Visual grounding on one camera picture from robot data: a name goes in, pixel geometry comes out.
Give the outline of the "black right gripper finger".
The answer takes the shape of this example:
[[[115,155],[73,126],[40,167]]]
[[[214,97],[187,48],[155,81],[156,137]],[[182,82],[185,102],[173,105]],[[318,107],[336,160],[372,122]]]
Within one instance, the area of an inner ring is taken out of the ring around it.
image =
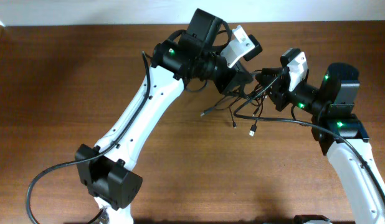
[[[262,68],[255,76],[255,79],[258,82],[264,81],[266,78],[277,77],[278,75],[283,76],[288,72],[287,67],[277,67],[277,68]]]
[[[278,82],[268,83],[264,86],[259,87],[256,90],[256,99],[262,99],[262,98],[268,97],[271,94],[271,92],[273,92],[274,90],[277,90],[277,88],[278,88]]]

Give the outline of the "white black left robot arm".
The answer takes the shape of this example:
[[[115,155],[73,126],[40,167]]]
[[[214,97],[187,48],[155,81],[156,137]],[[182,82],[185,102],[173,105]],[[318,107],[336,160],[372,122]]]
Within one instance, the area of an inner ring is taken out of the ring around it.
[[[261,46],[241,26],[197,9],[185,30],[173,32],[145,62],[146,76],[111,130],[93,147],[75,153],[81,183],[99,206],[94,223],[132,223],[131,202],[142,178],[133,172],[148,136],[171,103],[197,78],[214,82],[219,93],[252,81],[240,59],[250,60]]]

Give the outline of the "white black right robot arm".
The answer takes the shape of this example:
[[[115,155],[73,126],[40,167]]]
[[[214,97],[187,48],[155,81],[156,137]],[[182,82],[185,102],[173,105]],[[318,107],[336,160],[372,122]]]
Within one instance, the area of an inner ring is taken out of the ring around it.
[[[292,69],[263,68],[257,81],[268,86],[278,111],[292,105],[312,115],[311,133],[337,173],[356,223],[385,223],[385,183],[376,167],[369,136],[353,113],[359,72],[347,63],[328,66],[319,88],[309,71],[292,87]]]

